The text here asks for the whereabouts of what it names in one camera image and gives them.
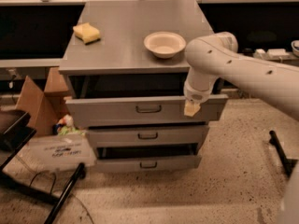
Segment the drawer handle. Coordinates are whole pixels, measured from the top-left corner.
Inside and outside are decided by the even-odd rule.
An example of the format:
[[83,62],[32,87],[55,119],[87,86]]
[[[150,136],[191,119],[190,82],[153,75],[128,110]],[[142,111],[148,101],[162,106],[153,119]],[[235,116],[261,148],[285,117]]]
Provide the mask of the drawer handle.
[[143,169],[150,169],[150,168],[156,168],[158,165],[157,161],[153,163],[142,163],[140,162],[140,168]]
[[138,139],[156,139],[158,138],[158,133],[155,134],[138,134]]
[[157,108],[140,108],[139,106],[136,107],[137,113],[158,113],[162,110],[162,106],[159,105]]

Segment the drawer front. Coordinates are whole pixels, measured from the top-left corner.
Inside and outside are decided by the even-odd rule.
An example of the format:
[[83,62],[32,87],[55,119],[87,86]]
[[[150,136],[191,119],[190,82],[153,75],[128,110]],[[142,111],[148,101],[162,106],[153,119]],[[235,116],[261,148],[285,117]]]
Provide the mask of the drawer front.
[[212,95],[192,118],[184,116],[184,96],[77,99],[66,102],[79,127],[209,122],[219,120],[227,96]]
[[199,155],[130,160],[98,160],[95,168],[101,173],[125,173],[161,170],[171,171],[197,168],[200,160],[201,157]]
[[207,125],[89,130],[92,147],[135,147],[204,143]]

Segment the white robotic arm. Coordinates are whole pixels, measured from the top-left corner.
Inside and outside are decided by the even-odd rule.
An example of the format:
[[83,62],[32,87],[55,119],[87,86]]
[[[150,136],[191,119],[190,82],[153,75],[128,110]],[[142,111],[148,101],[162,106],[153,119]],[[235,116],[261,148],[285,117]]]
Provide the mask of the white robotic arm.
[[184,94],[189,101],[205,102],[221,77],[242,91],[299,120],[299,68],[250,58],[236,53],[230,33],[198,37],[185,49],[191,66]]

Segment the speckled floor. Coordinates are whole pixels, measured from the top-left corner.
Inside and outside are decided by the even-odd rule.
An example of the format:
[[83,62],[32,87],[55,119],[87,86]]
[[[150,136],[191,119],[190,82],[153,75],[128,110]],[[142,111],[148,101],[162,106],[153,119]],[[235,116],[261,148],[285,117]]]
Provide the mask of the speckled floor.
[[[287,177],[269,131],[290,157],[299,156],[299,124],[257,99],[231,99],[221,121],[210,123],[198,169],[100,174],[79,180],[55,223],[276,223]],[[25,147],[21,158],[34,171],[42,164]],[[27,184],[34,174],[14,159],[6,169]],[[60,172],[54,187],[71,175]],[[50,175],[34,186],[50,190]],[[51,206],[0,189],[0,223],[44,223]]]

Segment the open cardboard box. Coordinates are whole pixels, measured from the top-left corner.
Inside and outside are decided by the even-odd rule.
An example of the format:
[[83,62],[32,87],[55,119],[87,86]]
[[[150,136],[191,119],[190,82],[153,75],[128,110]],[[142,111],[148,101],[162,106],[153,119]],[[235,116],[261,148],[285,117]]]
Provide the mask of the open cardboard box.
[[58,68],[51,68],[45,91],[26,77],[16,108],[31,115],[28,126],[36,129],[36,136],[52,135],[53,126],[68,113],[64,98],[69,93]]

